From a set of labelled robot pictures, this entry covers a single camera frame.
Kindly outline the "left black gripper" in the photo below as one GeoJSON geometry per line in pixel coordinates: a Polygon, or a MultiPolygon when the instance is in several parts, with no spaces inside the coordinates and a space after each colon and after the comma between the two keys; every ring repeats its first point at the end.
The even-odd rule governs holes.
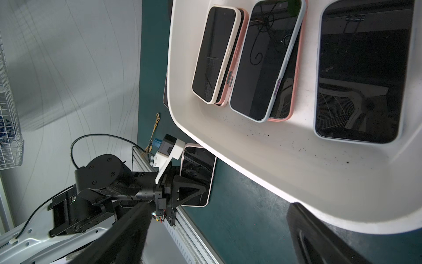
{"type": "Polygon", "coordinates": [[[179,166],[168,165],[158,184],[158,172],[133,172],[119,158],[106,154],[75,171],[78,197],[102,207],[114,201],[152,201],[155,217],[168,220],[172,211],[203,194],[206,186],[184,178],[179,166]]]}

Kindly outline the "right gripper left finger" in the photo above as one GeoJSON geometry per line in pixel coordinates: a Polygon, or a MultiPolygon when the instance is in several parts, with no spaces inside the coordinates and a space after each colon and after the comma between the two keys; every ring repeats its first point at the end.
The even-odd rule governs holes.
{"type": "Polygon", "coordinates": [[[153,202],[137,204],[71,263],[140,264],[154,210],[153,202]]]}

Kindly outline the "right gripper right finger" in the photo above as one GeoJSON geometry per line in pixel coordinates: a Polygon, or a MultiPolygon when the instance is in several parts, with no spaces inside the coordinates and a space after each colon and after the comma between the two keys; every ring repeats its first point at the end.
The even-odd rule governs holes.
{"type": "Polygon", "coordinates": [[[301,203],[287,212],[291,238],[299,264],[368,264],[301,203]]]}

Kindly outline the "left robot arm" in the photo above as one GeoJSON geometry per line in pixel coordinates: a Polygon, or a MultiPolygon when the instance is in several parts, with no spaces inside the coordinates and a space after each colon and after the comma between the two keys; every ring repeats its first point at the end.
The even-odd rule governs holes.
{"type": "Polygon", "coordinates": [[[89,245],[138,202],[170,224],[180,205],[206,205],[212,175],[183,177],[171,163],[159,172],[133,172],[119,158],[96,157],[75,172],[76,183],[45,202],[22,225],[1,236],[1,263],[48,264],[89,245]]]}

